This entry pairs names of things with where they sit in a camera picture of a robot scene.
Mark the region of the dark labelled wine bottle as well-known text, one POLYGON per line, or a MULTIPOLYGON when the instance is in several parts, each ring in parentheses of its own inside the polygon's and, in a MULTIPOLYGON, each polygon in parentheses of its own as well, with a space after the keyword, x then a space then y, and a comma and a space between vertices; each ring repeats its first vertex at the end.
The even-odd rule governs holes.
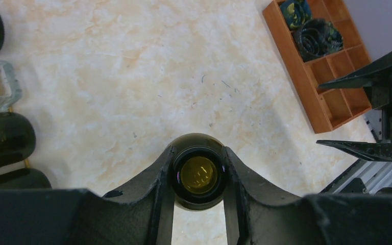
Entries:
POLYGON ((26 117, 15 112, 0 113, 0 167, 24 161, 35 147, 35 131, 26 117))

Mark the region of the green bottle grey capsule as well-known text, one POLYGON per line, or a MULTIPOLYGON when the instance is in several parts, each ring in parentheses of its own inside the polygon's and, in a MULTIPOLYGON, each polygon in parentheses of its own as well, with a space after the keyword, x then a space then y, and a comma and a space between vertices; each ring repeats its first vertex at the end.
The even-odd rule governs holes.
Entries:
POLYGON ((189 133, 170 144, 176 150, 169 174, 177 204, 186 210, 202 211, 223 199, 228 180, 222 158, 224 145, 203 133, 189 133))

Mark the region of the olive green wine bottle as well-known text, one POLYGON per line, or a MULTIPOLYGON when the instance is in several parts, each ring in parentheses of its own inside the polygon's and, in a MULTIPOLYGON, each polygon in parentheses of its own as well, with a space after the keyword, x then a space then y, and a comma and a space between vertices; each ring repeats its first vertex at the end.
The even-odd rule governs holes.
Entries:
POLYGON ((0 175, 0 189, 51 188, 47 176, 34 168, 22 168, 0 175))

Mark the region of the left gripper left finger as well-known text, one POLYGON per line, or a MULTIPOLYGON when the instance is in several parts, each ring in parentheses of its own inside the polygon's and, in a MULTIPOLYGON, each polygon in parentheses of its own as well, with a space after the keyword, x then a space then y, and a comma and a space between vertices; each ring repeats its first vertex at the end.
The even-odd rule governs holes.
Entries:
POLYGON ((0 190, 0 244, 170 244, 176 148, 100 197, 88 189, 0 190))

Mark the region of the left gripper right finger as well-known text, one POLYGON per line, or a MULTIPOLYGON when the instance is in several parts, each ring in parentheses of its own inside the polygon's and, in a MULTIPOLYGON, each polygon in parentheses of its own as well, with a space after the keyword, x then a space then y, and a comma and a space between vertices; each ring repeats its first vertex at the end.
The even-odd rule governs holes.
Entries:
POLYGON ((228 244, 392 244, 392 194, 299 197, 250 169, 229 147, 222 157, 228 244))

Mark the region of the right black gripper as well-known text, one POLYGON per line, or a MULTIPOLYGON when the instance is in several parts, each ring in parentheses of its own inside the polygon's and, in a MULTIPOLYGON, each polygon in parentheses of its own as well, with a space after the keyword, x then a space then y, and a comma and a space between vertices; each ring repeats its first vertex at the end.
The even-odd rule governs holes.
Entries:
MULTIPOLYGON (((318 85, 321 89, 355 89, 392 82, 392 51, 374 62, 337 79, 318 85)), ((365 114, 365 121, 376 142, 392 142, 392 101, 365 114)), ((318 140, 320 145, 341 150, 370 162, 392 162, 392 143, 368 143, 340 140, 318 140)))

